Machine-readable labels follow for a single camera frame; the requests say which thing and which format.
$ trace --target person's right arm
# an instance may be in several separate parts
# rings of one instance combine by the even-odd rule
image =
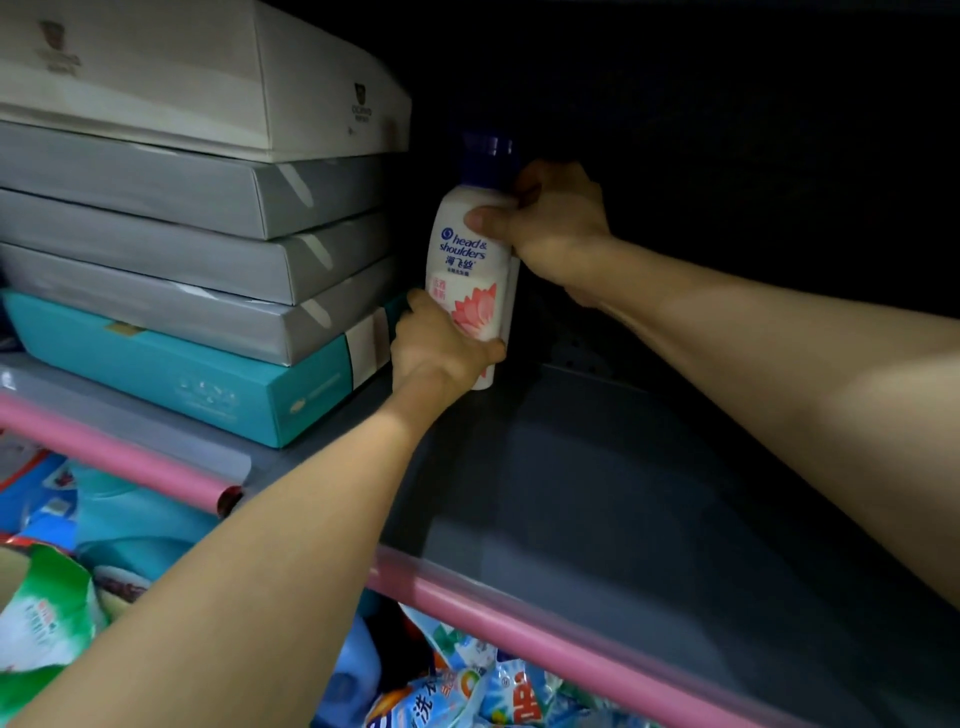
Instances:
[[[636,333],[960,607],[960,322],[777,288],[613,238],[579,165],[467,224]]]

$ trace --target person's left hand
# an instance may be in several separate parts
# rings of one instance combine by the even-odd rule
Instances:
[[[469,391],[488,366],[507,355],[500,339],[477,341],[460,331],[426,291],[410,291],[407,301],[411,310],[400,317],[390,347],[394,391],[413,377],[436,377],[444,387],[444,406],[449,406]]]

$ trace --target teal box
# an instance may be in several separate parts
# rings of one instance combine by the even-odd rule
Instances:
[[[3,291],[40,361],[281,448],[390,359],[402,297],[293,367],[248,359],[102,316]]]

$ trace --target pink lotus flower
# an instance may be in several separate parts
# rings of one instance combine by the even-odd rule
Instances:
[[[460,327],[467,336],[474,339],[480,338],[485,333],[484,328],[493,318],[495,301],[496,283],[486,291],[474,288],[472,296],[454,302],[456,308],[450,312],[453,323]]]

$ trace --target red chinese character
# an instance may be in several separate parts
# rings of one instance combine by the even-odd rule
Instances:
[[[514,722],[529,723],[543,718],[540,711],[540,703],[537,702],[537,696],[534,695],[534,689],[527,682],[525,672],[518,672],[514,679],[516,687],[514,688]]]

